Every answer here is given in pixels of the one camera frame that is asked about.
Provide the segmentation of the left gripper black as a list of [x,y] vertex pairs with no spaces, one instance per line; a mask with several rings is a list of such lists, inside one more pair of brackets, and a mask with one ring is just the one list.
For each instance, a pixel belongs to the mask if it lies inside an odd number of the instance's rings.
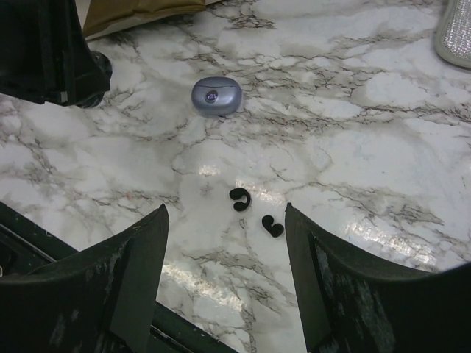
[[110,60],[89,49],[74,1],[1,2],[2,94],[38,104],[98,105],[109,89]]

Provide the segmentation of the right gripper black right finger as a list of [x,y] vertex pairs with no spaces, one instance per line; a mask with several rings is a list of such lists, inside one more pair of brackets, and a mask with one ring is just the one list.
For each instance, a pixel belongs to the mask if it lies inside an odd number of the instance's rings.
[[286,242],[309,352],[468,352],[470,265],[399,265],[329,233],[291,205]]

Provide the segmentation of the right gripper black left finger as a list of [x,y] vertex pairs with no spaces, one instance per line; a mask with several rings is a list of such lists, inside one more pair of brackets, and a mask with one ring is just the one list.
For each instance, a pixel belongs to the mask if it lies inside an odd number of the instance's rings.
[[161,206],[117,235],[1,278],[3,352],[145,352],[169,233]]

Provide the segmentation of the purple earbud charging case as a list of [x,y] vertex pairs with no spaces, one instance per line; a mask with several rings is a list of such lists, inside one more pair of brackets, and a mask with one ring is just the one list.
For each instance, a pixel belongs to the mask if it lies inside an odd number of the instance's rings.
[[191,91],[191,101],[200,114],[226,116],[236,112],[242,103],[241,86],[229,77],[209,76],[197,81]]

